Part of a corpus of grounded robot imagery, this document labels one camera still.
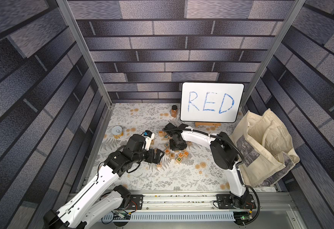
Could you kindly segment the wooden block letter D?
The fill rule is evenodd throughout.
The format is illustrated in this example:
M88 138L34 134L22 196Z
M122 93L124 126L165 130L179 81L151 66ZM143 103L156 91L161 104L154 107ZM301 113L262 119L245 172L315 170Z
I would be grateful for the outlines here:
M180 157L180 156L178 156L176 159L175 159L175 162L177 163L177 164L180 164L182 161L183 161L183 157Z

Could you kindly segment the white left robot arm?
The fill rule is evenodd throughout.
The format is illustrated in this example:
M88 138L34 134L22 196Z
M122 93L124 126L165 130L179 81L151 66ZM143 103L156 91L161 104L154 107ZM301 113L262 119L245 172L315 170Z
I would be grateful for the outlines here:
M120 146L98 166L97 174L69 202L57 211L48 211L44 218L46 229L89 229L101 218L118 208L126 208L130 191L122 185L110 193L105 191L133 164L142 162L158 164L164 152L151 149L154 133L146 130L132 135L127 144Z

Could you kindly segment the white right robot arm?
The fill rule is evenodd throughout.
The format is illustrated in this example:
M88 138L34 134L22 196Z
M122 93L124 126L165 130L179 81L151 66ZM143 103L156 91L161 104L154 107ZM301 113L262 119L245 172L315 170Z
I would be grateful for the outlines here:
M210 134L185 124L177 127L172 123L167 124L163 131L172 138L170 146L173 150L186 149L187 142L192 142L211 151L215 164L224 170L230 185L229 197L223 206L250 210L256 208L256 202L251 199L249 192L251 188L244 184L239 170L244 162L243 155L226 133Z

